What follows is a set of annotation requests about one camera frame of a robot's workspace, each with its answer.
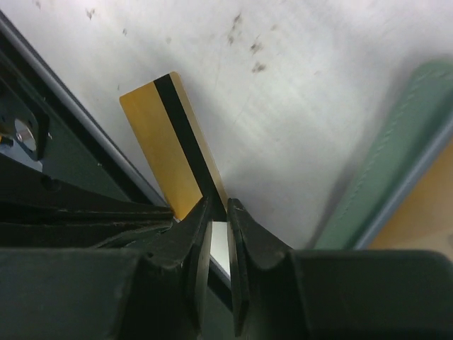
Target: stain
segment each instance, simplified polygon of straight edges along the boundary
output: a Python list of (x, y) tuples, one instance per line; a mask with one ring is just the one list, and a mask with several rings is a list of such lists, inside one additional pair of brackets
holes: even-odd
[(96, 13), (96, 9), (92, 8), (91, 10), (88, 10), (87, 8), (85, 8), (85, 13), (86, 16), (88, 16), (88, 18), (91, 20), (91, 18), (93, 18), (94, 14)]
[(252, 73), (260, 73), (266, 70), (266, 65), (256, 62), (255, 66), (252, 68)]
[(241, 31), (239, 31), (239, 33), (237, 33), (238, 27), (241, 24), (242, 24), (242, 16), (241, 16), (241, 13), (239, 13), (237, 16), (234, 17), (233, 26), (231, 27), (231, 30), (229, 30), (228, 36), (226, 37), (228, 40), (228, 43), (230, 45), (233, 45), (234, 40), (242, 34)]
[(259, 41), (255, 41), (252, 46), (250, 46), (250, 51), (252, 52), (252, 55), (255, 53), (261, 51), (264, 48), (263, 44)]

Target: black stripe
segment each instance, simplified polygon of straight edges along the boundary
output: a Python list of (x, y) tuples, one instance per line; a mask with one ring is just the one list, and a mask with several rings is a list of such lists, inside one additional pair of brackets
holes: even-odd
[(178, 141), (183, 148), (185, 158), (188, 160), (190, 169), (192, 169), (201, 194), (204, 197), (212, 197), (212, 218), (216, 221), (226, 222), (227, 214), (224, 205), (212, 180), (211, 173), (207, 168), (205, 158), (198, 146), (197, 139), (190, 127), (183, 104), (179, 100), (178, 92), (176, 92), (170, 75), (167, 74), (157, 79), (154, 84), (178, 137)]

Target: metal edge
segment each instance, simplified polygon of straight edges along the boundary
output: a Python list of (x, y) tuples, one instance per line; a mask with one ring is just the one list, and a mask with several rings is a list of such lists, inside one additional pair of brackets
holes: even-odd
[(140, 190), (142, 190), (143, 194), (155, 205), (168, 206), (132, 163), (127, 160), (126, 156), (117, 148), (109, 136), (104, 133), (99, 124), (91, 117), (90, 113), (50, 69), (2, 11), (0, 11), (0, 30), (28, 64), (40, 75), (42, 80), (54, 91), (59, 100), (74, 114), (76, 119), (106, 150), (118, 166), (130, 177)]
[(448, 121), (437, 131), (433, 139), (429, 142), (422, 152), (414, 167), (406, 175), (405, 179), (399, 184), (391, 194), (384, 207), (371, 221), (367, 231), (355, 242), (353, 249), (367, 248), (373, 239), (379, 234), (382, 227), (396, 212), (406, 196), (412, 191), (423, 174), (431, 167), (442, 150), (448, 145), (453, 137), (453, 111), (450, 113)]

